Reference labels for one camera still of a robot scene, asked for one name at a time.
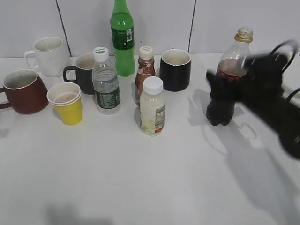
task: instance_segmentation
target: black mug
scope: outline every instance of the black mug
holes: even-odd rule
[[[88,95],[95,94],[93,81],[92,81],[92,70],[94,66],[94,56],[93,53],[88,53],[80,56],[76,62],[75,66],[69,66],[64,68],[64,81],[72,82],[79,85],[81,91]],[[75,70],[76,80],[68,80],[66,72],[69,70]]]
[[[161,56],[159,77],[164,89],[181,91],[188,87],[191,74],[191,56],[184,50],[170,49]]]

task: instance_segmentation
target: cup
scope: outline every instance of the cup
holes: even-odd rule
[[[80,56],[75,66],[69,66],[64,68],[63,77],[65,82],[77,83],[81,88],[81,91],[88,95],[95,94],[93,82],[92,82],[92,70],[94,67],[93,53],[88,53]],[[66,73],[69,70],[75,70],[76,80],[68,80]]]
[[[44,76],[62,76],[64,67],[70,65],[70,55],[64,41],[59,37],[45,37],[33,44],[33,49],[24,53],[30,69],[39,68]],[[28,62],[28,56],[35,54],[34,65]]]
[[[181,91],[188,87],[191,75],[191,56],[184,50],[170,49],[161,56],[159,77],[164,89]]]
[[[47,88],[39,75],[31,69],[21,69],[10,73],[3,81],[8,103],[0,104],[0,109],[12,107],[18,113],[32,114],[48,105]]]
[[[59,83],[47,93],[48,101],[60,115],[64,124],[75,125],[83,119],[81,90],[75,83]]]

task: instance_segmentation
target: small white bottle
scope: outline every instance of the small white bottle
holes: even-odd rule
[[[156,76],[145,79],[140,96],[141,130],[149,136],[159,135],[165,125],[163,81]]]

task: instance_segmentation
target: plastic bottle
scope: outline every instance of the plastic bottle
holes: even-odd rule
[[[234,44],[222,55],[216,76],[222,78],[222,85],[218,92],[214,92],[206,110],[206,117],[214,126],[227,125],[234,112],[236,101],[234,84],[246,75],[246,71],[239,66],[239,59],[250,54],[249,44],[253,41],[253,31],[250,28],[239,28],[234,37]]]
[[[115,0],[112,17],[112,43],[116,54],[116,70],[127,77],[135,72],[134,24],[126,0]]]
[[[141,130],[149,136],[159,135],[165,125],[163,81],[156,76],[145,79],[140,96]]]
[[[150,46],[140,48],[139,69],[135,77],[135,101],[139,105],[143,92],[143,83],[147,77],[155,76],[153,49]]]
[[[231,80],[247,73],[238,66],[238,59],[250,54],[249,44],[253,41],[253,31],[247,27],[239,28],[234,39],[234,44],[222,55],[217,71],[217,75]]]
[[[92,72],[98,110],[106,115],[113,115],[120,110],[120,89],[118,76],[108,60],[108,50],[104,47],[95,48],[94,68]]]

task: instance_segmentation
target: mug handle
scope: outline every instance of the mug handle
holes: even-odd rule
[[[28,62],[27,56],[28,56],[28,55],[32,55],[32,54],[35,54],[34,50],[26,51],[26,52],[24,53],[24,58],[26,59],[26,62],[27,62],[27,65],[28,65],[29,69],[35,69],[35,68],[38,68],[38,63],[37,63],[37,61],[34,63],[34,65],[31,65],[31,64]]]
[[[76,83],[77,84],[77,80],[68,80],[67,79],[67,71],[69,70],[75,70],[75,66],[68,66],[68,67],[65,67],[64,68],[64,74],[63,74],[63,77],[64,77],[64,82],[71,82],[71,83]]]
[[[4,88],[0,88],[0,93],[5,93],[5,89]],[[6,109],[11,107],[11,103],[4,103],[4,104],[0,104],[0,109]]]

